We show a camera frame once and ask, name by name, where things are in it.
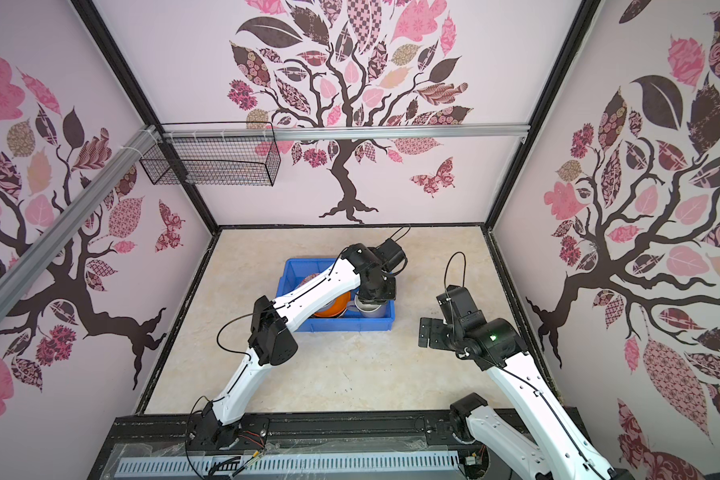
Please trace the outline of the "blue plastic bin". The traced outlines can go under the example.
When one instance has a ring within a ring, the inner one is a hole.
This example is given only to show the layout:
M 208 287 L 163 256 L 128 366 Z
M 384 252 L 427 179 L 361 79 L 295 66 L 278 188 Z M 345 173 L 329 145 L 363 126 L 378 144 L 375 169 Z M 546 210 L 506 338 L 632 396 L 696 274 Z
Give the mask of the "blue plastic bin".
M 281 276 L 276 291 L 276 297 L 289 294 L 298 289 L 302 280 L 311 274 L 321 274 L 328 270 L 334 263 L 330 258 L 291 258 L 285 262 L 283 275 Z M 305 320 L 298 329 L 298 332 L 374 332 L 389 331 L 396 319 L 395 301 L 387 302 L 386 316 L 382 318 L 366 318 L 355 310 L 354 300 L 358 294 L 358 288 L 350 291 L 351 303 L 347 311 L 338 318 L 315 318 Z

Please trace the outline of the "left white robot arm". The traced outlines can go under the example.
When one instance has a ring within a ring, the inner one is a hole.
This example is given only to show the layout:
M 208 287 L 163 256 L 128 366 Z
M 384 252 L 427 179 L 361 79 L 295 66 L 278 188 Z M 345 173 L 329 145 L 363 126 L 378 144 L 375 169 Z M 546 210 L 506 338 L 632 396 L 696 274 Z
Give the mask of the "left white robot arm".
M 221 392 L 187 421 L 187 449 L 230 448 L 243 436 L 240 420 L 269 371 L 298 350 L 294 333 L 318 310 L 344 294 L 356 293 L 365 305 L 396 298 L 396 276 L 407 265 L 402 247 L 387 238 L 376 247 L 361 243 L 343 249 L 331 265 L 306 284 L 273 300 L 254 303 L 248 348 Z

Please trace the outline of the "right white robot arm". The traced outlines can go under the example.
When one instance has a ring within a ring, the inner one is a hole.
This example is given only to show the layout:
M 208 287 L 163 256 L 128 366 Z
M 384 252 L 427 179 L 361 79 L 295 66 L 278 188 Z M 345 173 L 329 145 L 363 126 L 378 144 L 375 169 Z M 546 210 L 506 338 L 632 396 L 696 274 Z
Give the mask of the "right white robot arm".
M 524 339 L 503 318 L 488 320 L 469 290 L 449 285 L 437 297 L 442 318 L 423 317 L 422 348 L 471 361 L 500 387 L 527 431 L 521 433 L 476 393 L 450 407 L 454 437 L 479 442 L 521 479 L 629 479 L 597 451 L 542 378 Z

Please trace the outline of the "lavender grey mug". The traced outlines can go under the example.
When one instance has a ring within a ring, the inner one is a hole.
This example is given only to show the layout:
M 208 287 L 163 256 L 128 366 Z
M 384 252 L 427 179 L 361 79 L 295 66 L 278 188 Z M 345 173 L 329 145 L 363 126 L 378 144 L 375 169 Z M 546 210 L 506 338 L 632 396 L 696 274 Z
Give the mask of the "lavender grey mug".
M 359 297 L 354 300 L 354 307 L 363 317 L 366 318 L 382 318 L 386 316 L 387 302 L 376 303 L 376 302 L 365 302 Z

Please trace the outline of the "red patterned bowl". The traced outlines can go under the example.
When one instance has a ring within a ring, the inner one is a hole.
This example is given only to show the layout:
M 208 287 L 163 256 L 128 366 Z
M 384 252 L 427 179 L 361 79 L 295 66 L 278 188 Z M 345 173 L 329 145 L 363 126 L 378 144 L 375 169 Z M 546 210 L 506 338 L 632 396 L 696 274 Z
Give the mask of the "red patterned bowl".
M 299 286 L 302 286 L 302 285 L 304 285 L 304 284 L 309 283 L 311 280 L 313 280 L 314 278 L 316 278 L 318 275 L 319 275 L 318 273 L 314 273 L 314 274 L 311 274 L 311 275 L 306 276 L 306 277 L 302 280 L 302 282 L 299 284 Z

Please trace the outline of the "orange plate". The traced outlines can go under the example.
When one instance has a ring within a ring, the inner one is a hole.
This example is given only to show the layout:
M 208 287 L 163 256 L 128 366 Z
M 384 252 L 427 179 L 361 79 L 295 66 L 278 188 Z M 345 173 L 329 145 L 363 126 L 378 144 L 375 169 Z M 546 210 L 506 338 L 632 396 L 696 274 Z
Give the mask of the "orange plate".
M 315 318 L 338 318 L 341 317 L 348 309 L 351 303 L 352 295 L 350 292 L 336 297 L 334 300 L 323 306 L 313 314 Z

